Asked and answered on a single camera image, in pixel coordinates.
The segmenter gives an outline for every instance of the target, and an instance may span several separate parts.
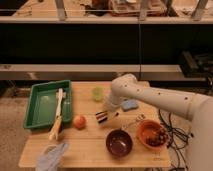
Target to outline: red object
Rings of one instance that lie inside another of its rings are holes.
[[[73,125],[77,129],[83,129],[86,126],[86,118],[83,115],[77,115],[74,117]]]
[[[166,146],[168,137],[159,145],[151,145],[149,144],[149,140],[156,139],[156,137],[159,136],[160,130],[162,129],[165,130],[160,123],[146,119],[139,124],[137,129],[137,137],[145,147],[155,152],[160,152],[163,147]]]

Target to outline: green tray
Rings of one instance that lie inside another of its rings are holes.
[[[69,80],[35,84],[30,92],[30,99],[24,120],[25,129],[50,127],[55,120],[57,101],[56,93],[63,88],[66,97],[62,99],[62,123],[72,119],[71,82]]]

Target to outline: red bowl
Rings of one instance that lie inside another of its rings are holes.
[[[168,136],[166,134],[166,138],[164,138],[163,143],[160,143],[159,145],[150,145],[148,143],[149,139],[154,139],[155,137],[159,136],[159,131],[165,130],[165,128],[158,122],[153,120],[145,119],[142,122],[140,122],[138,129],[137,129],[137,137],[140,140],[140,142],[147,147],[148,149],[151,149],[155,152],[160,152],[163,147],[166,146]]]

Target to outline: cloth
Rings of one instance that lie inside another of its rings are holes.
[[[125,111],[128,111],[128,110],[131,110],[131,109],[137,109],[138,108],[138,103],[136,100],[134,99],[128,99],[128,100],[124,100],[122,103],[121,103],[121,108],[122,110],[125,112]]]
[[[61,143],[40,155],[36,163],[36,171],[57,171],[59,161],[68,147],[69,144]]]

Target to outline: orange bowl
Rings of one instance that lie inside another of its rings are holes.
[[[160,123],[148,119],[140,122],[137,137],[145,147],[155,152],[160,152],[168,141],[165,128]]]

